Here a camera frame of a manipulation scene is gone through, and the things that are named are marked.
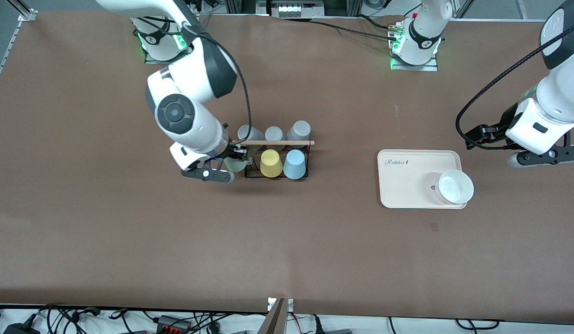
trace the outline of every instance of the wooden dowel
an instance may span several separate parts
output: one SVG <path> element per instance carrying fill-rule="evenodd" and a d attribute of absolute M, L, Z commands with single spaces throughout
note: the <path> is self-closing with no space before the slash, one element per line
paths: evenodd
<path fill-rule="evenodd" d="M 242 145 L 315 145 L 313 140 L 246 140 Z"/>

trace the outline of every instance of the table surface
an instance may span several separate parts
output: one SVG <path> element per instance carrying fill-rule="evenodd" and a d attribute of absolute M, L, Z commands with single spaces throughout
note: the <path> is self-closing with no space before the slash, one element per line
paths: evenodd
<path fill-rule="evenodd" d="M 511 169 L 508 152 L 466 151 L 454 129 L 540 27 L 450 22 L 440 70 L 408 72 L 389 69 L 382 40 L 212 17 L 254 126 L 307 120 L 316 141 L 307 180 L 226 185 L 181 177 L 144 100 L 161 65 L 142 63 L 129 19 L 40 13 L 0 79 L 0 302 L 264 311 L 289 296 L 298 313 L 574 321 L 574 163 Z M 546 73 L 540 57 L 523 65 L 465 129 L 497 122 Z M 207 106 L 233 136 L 246 122 L 239 84 Z M 384 208 L 385 148 L 456 151 L 474 199 Z"/>

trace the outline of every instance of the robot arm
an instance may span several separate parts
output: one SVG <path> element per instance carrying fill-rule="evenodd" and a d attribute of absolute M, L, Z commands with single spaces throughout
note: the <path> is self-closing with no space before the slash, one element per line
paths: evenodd
<path fill-rule="evenodd" d="M 403 38 L 392 50 L 405 63 L 426 64 L 435 54 L 441 34 L 452 18 L 450 0 L 421 0 L 421 7 L 415 18 L 408 17 L 398 26 L 403 26 Z"/>
<path fill-rule="evenodd" d="M 230 182 L 233 174 L 210 168 L 222 159 L 244 160 L 247 148 L 231 144 L 225 126 L 203 105 L 227 95 L 236 82 L 236 65 L 210 38 L 183 0 L 97 0 L 105 9 L 145 22 L 163 15 L 180 28 L 191 52 L 147 78 L 146 98 L 155 121 L 175 143 L 170 151 L 186 177 Z"/>
<path fill-rule="evenodd" d="M 541 46 L 574 27 L 574 0 L 565 1 L 542 28 Z M 574 30 L 542 51 L 550 73 L 503 113 L 495 125 L 480 125 L 466 135 L 477 143 L 505 140 L 512 167 L 574 161 L 569 131 L 574 127 Z M 556 142 L 564 138 L 563 146 Z M 467 148 L 474 144 L 467 142 Z"/>

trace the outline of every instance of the white tray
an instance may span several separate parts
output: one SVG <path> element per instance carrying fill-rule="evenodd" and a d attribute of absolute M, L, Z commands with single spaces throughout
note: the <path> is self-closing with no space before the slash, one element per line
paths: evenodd
<path fill-rule="evenodd" d="M 450 169 L 462 170 L 460 157 L 446 150 L 381 150 L 380 199 L 390 209 L 462 209 L 440 201 L 431 186 Z"/>

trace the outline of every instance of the red wire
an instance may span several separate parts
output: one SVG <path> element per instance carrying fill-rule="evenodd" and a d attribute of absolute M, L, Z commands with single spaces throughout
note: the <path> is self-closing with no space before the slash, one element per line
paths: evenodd
<path fill-rule="evenodd" d="M 295 317 L 295 313 L 291 312 L 291 317 L 293 317 L 295 323 L 297 324 L 297 328 L 299 328 L 299 334 L 303 334 L 303 331 L 301 331 L 301 326 L 299 325 L 299 321 L 297 320 L 297 317 Z"/>

